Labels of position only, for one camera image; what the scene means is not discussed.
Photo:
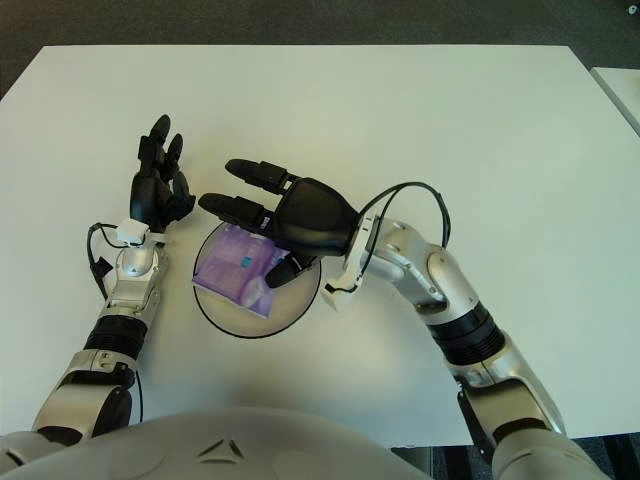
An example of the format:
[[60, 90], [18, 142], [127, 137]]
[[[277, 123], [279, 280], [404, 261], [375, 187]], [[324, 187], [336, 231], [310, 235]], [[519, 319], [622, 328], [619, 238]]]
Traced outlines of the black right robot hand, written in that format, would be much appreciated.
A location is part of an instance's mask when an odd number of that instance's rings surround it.
[[268, 162], [231, 159], [225, 169], [281, 197], [273, 211], [243, 197], [219, 193], [206, 193], [198, 200], [200, 207], [220, 220], [266, 237], [287, 252], [265, 275], [269, 287], [289, 283], [325, 256], [347, 253], [360, 214], [333, 188]]

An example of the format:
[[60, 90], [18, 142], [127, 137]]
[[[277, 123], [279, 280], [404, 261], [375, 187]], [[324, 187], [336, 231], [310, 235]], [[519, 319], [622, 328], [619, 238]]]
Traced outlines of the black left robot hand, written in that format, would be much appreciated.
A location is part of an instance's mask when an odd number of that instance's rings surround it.
[[164, 114], [149, 134], [140, 138], [140, 168], [131, 186], [130, 217], [146, 224], [153, 233], [164, 233], [170, 223], [190, 214], [196, 201], [179, 166], [182, 135], [176, 134], [168, 149], [164, 148], [170, 128], [170, 117]]

